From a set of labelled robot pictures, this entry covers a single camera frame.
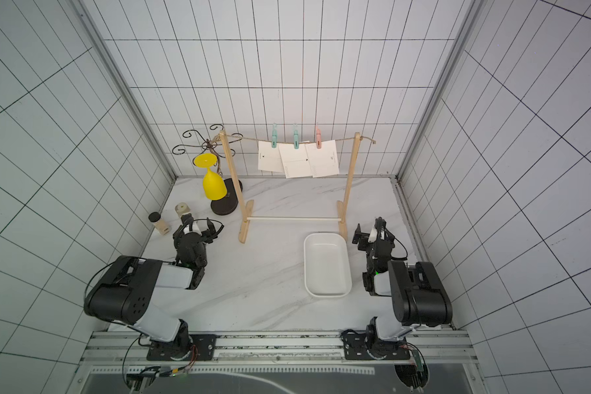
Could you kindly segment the pink clothespin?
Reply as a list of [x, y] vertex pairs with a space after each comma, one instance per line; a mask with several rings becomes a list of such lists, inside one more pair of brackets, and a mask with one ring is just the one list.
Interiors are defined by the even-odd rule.
[[323, 141], [321, 131], [318, 127], [315, 129], [315, 144], [317, 149], [322, 149]]

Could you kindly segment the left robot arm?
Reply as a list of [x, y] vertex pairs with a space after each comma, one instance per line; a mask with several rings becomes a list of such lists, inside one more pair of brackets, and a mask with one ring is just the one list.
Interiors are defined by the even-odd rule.
[[90, 317], [124, 324], [150, 340], [149, 361], [211, 361], [216, 337], [191, 335], [188, 323], [169, 315], [152, 302], [157, 289], [193, 291], [205, 275], [206, 246], [218, 238], [218, 228], [208, 218], [201, 230], [189, 214], [172, 235], [176, 250], [172, 262], [119, 256], [85, 295], [84, 310]]

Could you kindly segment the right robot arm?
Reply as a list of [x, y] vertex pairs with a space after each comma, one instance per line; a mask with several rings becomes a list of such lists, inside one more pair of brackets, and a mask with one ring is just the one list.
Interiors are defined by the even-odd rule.
[[341, 333], [348, 361], [408, 361], [420, 359], [416, 346], [405, 337], [418, 328], [436, 328], [452, 321], [452, 305], [434, 265], [408, 264], [392, 251], [397, 238], [378, 218], [369, 232], [356, 228], [352, 243], [366, 255], [364, 290], [391, 300], [393, 315], [374, 317], [364, 332]]

